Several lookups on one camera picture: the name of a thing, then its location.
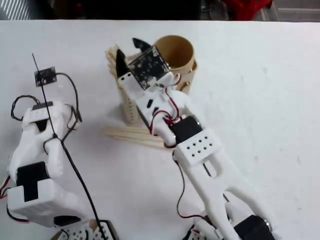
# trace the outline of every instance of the white table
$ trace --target white table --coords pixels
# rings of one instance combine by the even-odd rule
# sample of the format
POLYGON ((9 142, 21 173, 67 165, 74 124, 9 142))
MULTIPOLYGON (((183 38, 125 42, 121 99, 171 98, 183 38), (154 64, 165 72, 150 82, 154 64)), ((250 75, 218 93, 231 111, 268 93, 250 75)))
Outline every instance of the white table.
MULTIPOLYGON (((0 21, 0 179, 21 134, 10 117, 13 100, 22 94, 42 99, 33 52, 41 69, 55 66, 75 81, 84 123, 67 146, 100 218, 112 220, 122 240, 181 239, 192 220, 176 214, 182 181, 171 152, 100 135, 121 117, 104 51, 118 44, 133 54, 131 37, 153 43, 168 34, 193 43, 199 69, 190 96, 275 211, 283 239, 318 239, 318 23, 0 21)), ((30 104, 21 101, 17 115, 30 104)), ((184 214, 203 210, 189 181, 180 207, 184 214)), ((6 200, 0 214, 1 239, 45 240, 56 231, 13 222, 6 200)))

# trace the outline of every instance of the electrical cable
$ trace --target electrical cable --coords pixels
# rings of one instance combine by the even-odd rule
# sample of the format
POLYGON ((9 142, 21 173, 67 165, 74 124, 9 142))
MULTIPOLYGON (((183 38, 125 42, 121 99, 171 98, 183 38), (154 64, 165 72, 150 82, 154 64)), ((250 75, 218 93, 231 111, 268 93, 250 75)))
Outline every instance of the electrical cable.
POLYGON ((24 117, 22 116, 21 118, 18 118, 15 116, 15 108, 16 108, 16 104, 17 102, 19 101, 19 99, 22 99, 22 98, 29 98, 29 99, 33 99, 35 101, 36 104, 40 104, 40 101, 35 97, 35 96, 32 96, 32 95, 21 95, 21 96, 18 96, 14 102, 12 103, 12 107, 11 107, 11 117, 15 120, 18 120, 20 122, 22 122, 22 120, 24 119, 24 117))
POLYGON ((156 111, 154 114, 153 114, 153 117, 152 117, 152 120, 151 120, 151 123, 150 123, 150 127, 149 127, 149 131, 150 131, 150 134, 153 136, 154 135, 154 120, 155 120, 155 117, 160 114, 160 113, 165 113, 166 114, 166 118, 165 121, 166 123, 168 124, 169 122, 168 121, 172 121, 172 116, 165 110, 158 110, 156 111))
MULTIPOLYGON (((37 66, 37 63, 36 63, 36 59, 35 59, 35 56, 34 56, 33 54, 32 54, 32 57, 33 57, 35 66, 36 66, 36 68, 37 68, 37 71, 38 71, 38 73, 39 73, 39 69, 38 69, 38 66, 37 66)), ((65 74, 65 73, 63 73, 63 72, 57 72, 55 75, 63 75, 63 76, 65 76, 65 77, 67 77, 67 78, 69 79, 69 81, 71 82, 71 84, 72 84, 72 86, 73 86, 73 89, 74 89, 74 93, 75 93, 75 101, 76 101, 76 104, 75 104, 76 110, 75 110, 75 112, 76 112, 76 116, 75 116, 75 121, 74 121, 72 127, 67 131, 67 133, 64 135, 64 137, 63 137, 62 139, 58 138, 58 136, 57 136, 56 133, 55 133, 53 124, 52 124, 51 116, 50 116, 50 114, 49 114, 48 102, 47 102, 47 99, 46 99, 45 91, 44 91, 44 89, 43 89, 43 84, 44 84, 44 83, 43 83, 43 81, 41 80, 41 88, 42 88, 43 98, 44 98, 44 102, 45 102, 45 107, 46 107, 46 110, 47 110, 47 112, 48 112, 48 116, 49 116, 49 119, 50 119, 50 124, 51 124, 52 131, 53 131, 52 139, 57 138, 57 139, 60 140, 61 146, 62 146, 62 148, 63 148, 63 150, 64 150, 64 152, 65 152, 65 154, 66 154, 66 156, 67 156, 67 158, 68 158, 68 160, 69 160, 69 162, 70 162, 70 164, 71 164, 71 166, 72 166, 72 168, 73 168, 76 176, 78 177, 78 179, 79 179, 79 181, 80 181, 80 183, 81 183, 81 185, 82 185, 82 187, 83 187, 83 189, 84 189, 84 191, 85 191, 85 194, 86 194, 86 196, 87 196, 87 198, 88 198, 88 200, 89 200, 89 202, 90 202, 90 205, 91 205, 91 208, 92 208, 92 211, 93 211, 93 214, 94 214, 96 223, 97 223, 97 225, 98 225, 98 227, 99 227, 99 230, 100 230, 100 232, 101 232, 101 236, 102 236, 103 240, 107 240, 107 238, 106 238, 106 236, 105 236, 105 233, 104 233, 104 230, 103 230, 103 228, 102 228, 102 226, 101 226, 101 224, 100 224, 100 220, 99 220, 99 217, 98 217, 98 214, 97 214, 97 211, 96 211, 96 207, 95 207, 95 205, 94 205, 94 203, 93 203, 93 201, 92 201, 91 195, 90 195, 90 193, 89 193, 89 191, 88 191, 88 189, 87 189, 87 186, 86 186, 86 184, 85 184, 85 182, 84 182, 84 180, 83 180, 80 172, 78 171, 78 169, 77 169, 74 161, 72 160, 71 155, 70 155, 70 153, 69 153, 69 151, 68 151, 68 149, 67 149, 67 147, 66 147, 66 145, 65 145, 65 140, 66 140, 67 136, 68 136, 68 135, 72 132, 72 130, 75 128, 75 126, 76 126, 76 124, 78 123, 78 121, 81 121, 81 122, 82 122, 82 119, 81 119, 81 116, 80 116, 80 112, 79 112, 79 97, 78 97, 78 91, 77 91, 77 88, 76 88, 75 83, 73 82, 73 80, 71 79, 71 77, 69 77, 67 74, 65 74)))
POLYGON ((192 214, 192 215, 188 215, 188 216, 184 216, 184 215, 181 215, 181 214, 180 214, 179 204, 180 204, 180 201, 181 201, 181 199, 182 199, 182 197, 183 197, 183 195, 184 195, 184 193, 185 193, 186 182, 185 182, 185 177, 184 177, 184 173, 182 172, 181 166, 179 165, 179 163, 178 163, 177 161, 176 161, 175 163, 177 164, 177 166, 178 166, 178 168, 179 168, 179 170, 180 170, 181 177, 182 177, 182 184, 183 184, 181 195, 180 195, 180 197, 179 197, 179 199, 178 199, 178 202, 177 202, 177 204, 176 204, 176 212, 177 212, 178 215, 179 215, 181 218, 183 218, 183 219, 201 218, 201 219, 207 221, 207 220, 205 219, 205 217, 202 216, 202 215, 200 215, 200 214, 192 214))
POLYGON ((176 117, 172 120, 172 122, 176 121, 179 119, 180 117, 180 113, 179 113, 179 108, 177 106, 177 104, 175 103, 175 101, 171 98, 171 96, 168 94, 168 90, 167 88, 164 89, 165 94, 169 97, 171 104, 173 105, 173 107, 176 110, 176 117))
POLYGON ((72 119, 72 116, 74 116, 74 118, 76 118, 76 111, 75 111, 74 106, 72 106, 71 104, 66 103, 65 105, 69 106, 70 109, 71 109, 71 114, 70 114, 69 120, 66 123, 66 127, 70 130, 71 128, 69 127, 69 123, 70 123, 70 121, 72 119))
POLYGON ((7 187, 5 190, 3 190, 3 192, 2 192, 1 195, 0 195, 0 199, 4 199, 4 198, 7 196, 7 194, 5 195, 5 193, 6 193, 6 191, 9 190, 9 189, 11 189, 11 187, 7 187))
POLYGON ((67 231, 66 230, 64 230, 64 229, 61 229, 61 232, 63 232, 65 235, 66 235, 66 240, 69 240, 69 234, 67 233, 67 231))
POLYGON ((0 187, 0 193, 1 193, 2 190, 7 186, 9 180, 10 180, 10 176, 7 176, 7 177, 5 178, 5 180, 3 181, 3 184, 2 184, 1 187, 0 187))
POLYGON ((9 211, 8 204, 6 205, 6 213, 8 214, 8 216, 9 216, 11 219, 13 219, 13 220, 15 220, 15 221, 17 221, 17 222, 19 222, 19 223, 24 223, 24 224, 30 223, 30 221, 29 221, 28 219, 22 219, 22 218, 17 218, 17 217, 15 217, 15 216, 13 216, 13 215, 10 213, 10 211, 9 211))

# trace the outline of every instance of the black circuit board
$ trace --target black circuit board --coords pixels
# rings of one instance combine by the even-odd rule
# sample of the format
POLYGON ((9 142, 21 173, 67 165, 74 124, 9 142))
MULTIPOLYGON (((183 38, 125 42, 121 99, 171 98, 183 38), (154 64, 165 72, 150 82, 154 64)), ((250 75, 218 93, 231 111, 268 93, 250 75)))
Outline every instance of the black circuit board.
POLYGON ((142 55, 133 60, 128 65, 128 68, 143 90, 150 87, 151 81, 158 81, 170 71, 156 46, 150 47, 142 55))
POLYGON ((35 86, 52 84, 57 81, 56 69, 54 66, 34 72, 35 86))

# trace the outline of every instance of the robotic arm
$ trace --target robotic arm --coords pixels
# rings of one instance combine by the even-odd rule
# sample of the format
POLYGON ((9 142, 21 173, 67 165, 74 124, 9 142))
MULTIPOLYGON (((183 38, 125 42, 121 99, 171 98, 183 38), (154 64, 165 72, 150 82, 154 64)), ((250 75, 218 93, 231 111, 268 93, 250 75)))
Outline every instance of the robotic arm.
POLYGON ((232 163, 219 139, 207 126, 191 99, 175 90, 175 77, 155 46, 133 39, 142 54, 126 64, 119 49, 116 72, 121 87, 136 103, 150 133, 160 136, 167 148, 173 148, 173 160, 182 167, 200 195, 209 220, 195 225, 212 240, 274 240, 275 219, 263 199, 232 163), (210 164, 216 176, 205 166, 210 164), (253 211, 246 215, 231 202, 228 191, 253 211))
MULTIPOLYGON (((68 130, 71 109, 61 101, 47 104, 55 133, 61 139, 68 130)), ((27 109, 22 120, 20 143, 8 167, 16 184, 8 190, 8 209, 45 227, 84 223, 89 220, 89 209, 72 189, 66 187, 67 176, 73 172, 60 140, 52 137, 45 103, 27 109)))

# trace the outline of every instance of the bamboo skewer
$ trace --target bamboo skewer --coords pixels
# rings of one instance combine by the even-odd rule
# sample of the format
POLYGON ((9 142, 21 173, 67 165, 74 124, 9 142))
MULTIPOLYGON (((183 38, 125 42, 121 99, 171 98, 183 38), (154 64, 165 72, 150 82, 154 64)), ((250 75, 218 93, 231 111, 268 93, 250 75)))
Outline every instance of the bamboo skewer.
POLYGON ((148 147, 165 148, 161 137, 150 135, 149 130, 146 128, 105 126, 103 133, 105 136, 112 137, 116 140, 141 144, 148 147))

